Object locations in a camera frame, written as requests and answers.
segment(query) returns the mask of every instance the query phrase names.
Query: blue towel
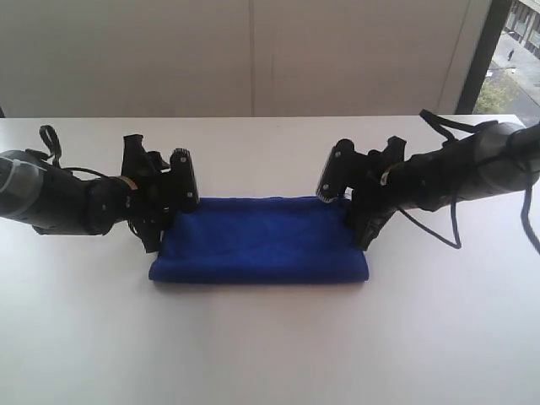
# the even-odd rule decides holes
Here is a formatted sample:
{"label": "blue towel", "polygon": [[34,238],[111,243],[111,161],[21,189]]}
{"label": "blue towel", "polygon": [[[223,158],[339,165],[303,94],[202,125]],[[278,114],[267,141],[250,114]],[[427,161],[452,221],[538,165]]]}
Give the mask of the blue towel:
{"label": "blue towel", "polygon": [[150,268],[154,281],[336,284],[368,279],[364,253],[343,225],[347,200],[204,198],[176,216]]}

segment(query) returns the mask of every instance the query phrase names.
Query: microfiber cloth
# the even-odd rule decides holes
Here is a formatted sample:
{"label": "microfiber cloth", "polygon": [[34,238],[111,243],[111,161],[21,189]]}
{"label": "microfiber cloth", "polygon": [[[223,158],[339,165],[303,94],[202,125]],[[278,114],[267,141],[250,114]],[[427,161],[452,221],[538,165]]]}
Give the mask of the microfiber cloth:
{"label": "microfiber cloth", "polygon": [[337,284],[368,279],[364,253],[343,224],[348,200],[203,198],[178,213],[150,268],[154,281]]}

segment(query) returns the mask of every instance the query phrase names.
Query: building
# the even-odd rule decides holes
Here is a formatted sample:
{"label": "building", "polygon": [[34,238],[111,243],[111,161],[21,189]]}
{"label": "building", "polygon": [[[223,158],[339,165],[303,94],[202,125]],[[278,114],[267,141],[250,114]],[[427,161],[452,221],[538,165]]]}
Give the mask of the building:
{"label": "building", "polygon": [[514,0],[504,30],[540,59],[540,0]]}

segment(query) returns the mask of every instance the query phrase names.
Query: tree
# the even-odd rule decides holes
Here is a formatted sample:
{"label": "tree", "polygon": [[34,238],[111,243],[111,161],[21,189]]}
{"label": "tree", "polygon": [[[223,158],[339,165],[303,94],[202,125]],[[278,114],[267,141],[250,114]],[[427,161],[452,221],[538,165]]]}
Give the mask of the tree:
{"label": "tree", "polygon": [[508,83],[509,78],[503,73],[500,79],[486,78],[476,100],[473,114],[503,114],[508,112],[510,103],[516,97],[516,89]]}

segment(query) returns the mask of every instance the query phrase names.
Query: white tabletop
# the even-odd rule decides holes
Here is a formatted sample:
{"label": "white tabletop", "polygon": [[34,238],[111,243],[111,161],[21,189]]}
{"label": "white tabletop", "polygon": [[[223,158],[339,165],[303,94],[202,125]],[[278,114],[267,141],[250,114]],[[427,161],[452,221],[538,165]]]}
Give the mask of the white tabletop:
{"label": "white tabletop", "polygon": [[[44,123],[65,165],[109,175],[123,135],[167,159],[188,148],[206,197],[312,195],[340,138],[368,151],[397,135],[408,156],[444,140],[414,116],[25,119],[0,120],[0,150],[43,149]],[[0,219],[0,403],[538,404],[540,257],[521,203],[461,204],[461,251],[397,214],[369,282],[318,287],[156,284],[125,224],[46,237]],[[450,236],[447,209],[414,214]]]}

